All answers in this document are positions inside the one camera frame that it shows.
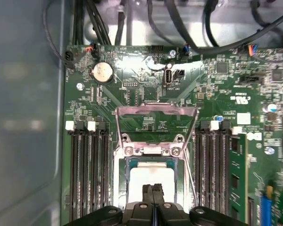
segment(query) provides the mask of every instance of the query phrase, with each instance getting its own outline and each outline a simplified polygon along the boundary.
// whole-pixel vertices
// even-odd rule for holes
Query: white label
[[[249,103],[250,97],[233,96],[230,97],[230,100],[235,100],[238,105],[247,105]]]

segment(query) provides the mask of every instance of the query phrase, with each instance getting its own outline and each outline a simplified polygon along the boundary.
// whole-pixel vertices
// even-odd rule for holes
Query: capacitor
[[[275,153],[275,150],[272,147],[266,147],[264,153],[268,155],[272,155]]]
[[[222,115],[215,115],[214,120],[216,120],[218,122],[222,122],[224,120],[224,117]]]
[[[277,111],[277,105],[275,104],[267,104],[263,106],[263,112],[265,113],[274,113]]]

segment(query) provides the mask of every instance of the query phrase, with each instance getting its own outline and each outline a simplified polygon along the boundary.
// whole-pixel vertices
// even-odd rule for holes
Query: ram slot
[[[101,177],[100,177],[100,204],[101,208],[108,205],[108,133],[101,133]]]
[[[230,148],[230,135],[228,131],[222,131],[220,135],[220,212],[223,214],[228,213],[228,186],[229,186],[229,148]]]
[[[92,136],[91,140],[91,212],[97,210],[98,206],[98,174],[99,174],[99,140],[97,132]]]
[[[215,211],[220,211],[220,131],[215,134],[214,144],[214,174],[215,174],[215,186],[213,187],[215,193]]]
[[[77,163],[78,163],[78,136],[71,135],[71,150],[70,150],[70,221],[77,219]]]
[[[205,197],[206,197],[206,205],[205,207],[210,207],[210,184],[212,180],[212,175],[211,175],[211,146],[212,146],[212,136],[210,132],[208,131],[206,136],[206,141],[205,141],[205,148],[204,148],[204,153],[205,153]]]
[[[210,135],[210,152],[209,152],[209,208],[215,210],[216,208],[216,133],[212,132]]]
[[[195,131],[195,145],[194,145],[194,183],[197,198],[201,203],[201,134],[199,129]]]
[[[81,140],[81,217],[87,215],[88,209],[87,209],[87,201],[88,201],[88,169],[89,169],[89,142],[88,142],[88,136],[82,135]]]
[[[78,135],[78,143],[77,143],[77,166],[76,166],[76,219],[81,217],[81,158],[82,158],[82,135]]]
[[[201,206],[206,206],[206,173],[207,173],[207,135],[206,134],[202,134],[201,135],[201,151],[200,151],[200,155],[201,155],[201,165],[200,165],[200,179],[201,179],[201,202],[200,205]]]

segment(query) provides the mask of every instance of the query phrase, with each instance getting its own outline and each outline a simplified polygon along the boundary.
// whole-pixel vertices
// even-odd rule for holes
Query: screw
[[[126,147],[126,148],[125,148],[125,154],[126,154],[126,155],[132,155],[132,154],[133,154],[133,148],[131,148],[131,147]]]
[[[179,156],[179,154],[180,154],[179,148],[177,148],[177,147],[172,148],[171,154],[172,154],[173,156]]]
[[[275,153],[275,150],[272,147],[266,147],[264,153],[271,155]]]
[[[198,214],[204,214],[204,210],[203,210],[203,209],[200,209],[200,208],[197,208],[197,209],[195,210],[195,212],[198,213]]]
[[[167,208],[167,209],[171,208],[171,204],[170,204],[170,203],[165,203],[163,206],[164,206],[165,208]]]
[[[169,56],[171,57],[171,58],[174,58],[175,56],[176,56],[176,50],[170,50],[170,52],[169,52]]]
[[[76,85],[76,88],[77,88],[77,90],[82,91],[82,90],[84,89],[83,83],[80,83],[80,82],[79,82],[79,83]]]

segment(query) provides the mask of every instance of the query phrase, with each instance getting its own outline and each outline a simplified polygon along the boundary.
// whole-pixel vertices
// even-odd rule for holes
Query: mounting screw
[[[204,214],[204,210],[203,210],[203,209],[200,209],[200,208],[197,208],[197,209],[195,210],[195,212],[198,213],[198,214]]]
[[[179,154],[180,154],[179,148],[177,148],[177,147],[172,148],[171,154],[172,154],[173,156],[179,156]]]
[[[77,90],[82,91],[82,90],[84,89],[83,83],[80,83],[80,82],[79,82],[79,83],[76,85],[76,88],[77,88]]]
[[[125,148],[125,154],[126,154],[126,155],[133,155],[133,148],[131,148],[131,147],[126,147],[126,148]]]
[[[165,203],[163,206],[164,206],[165,208],[167,208],[167,209],[171,208],[171,204],[170,204],[170,203]]]
[[[169,52],[169,56],[171,57],[171,58],[174,58],[175,56],[176,56],[176,50],[170,50],[170,52]]]

